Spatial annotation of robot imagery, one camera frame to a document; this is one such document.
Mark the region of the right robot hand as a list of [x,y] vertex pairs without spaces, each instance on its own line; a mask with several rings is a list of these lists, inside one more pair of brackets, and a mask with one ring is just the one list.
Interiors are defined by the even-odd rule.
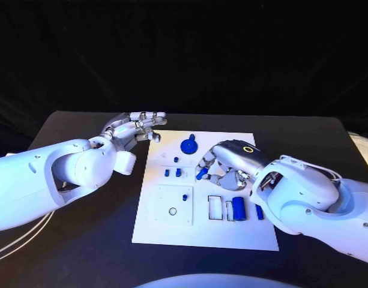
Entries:
[[269,163],[255,145],[243,140],[226,140],[203,156],[197,179],[210,181],[226,190],[242,191],[257,180]]

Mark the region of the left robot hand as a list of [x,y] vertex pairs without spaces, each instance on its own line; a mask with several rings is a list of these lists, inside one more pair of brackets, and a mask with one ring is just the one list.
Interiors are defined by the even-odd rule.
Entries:
[[141,141],[161,142],[162,136],[154,127],[167,123],[165,112],[122,113],[105,125],[100,136],[115,144],[118,151],[131,151]]

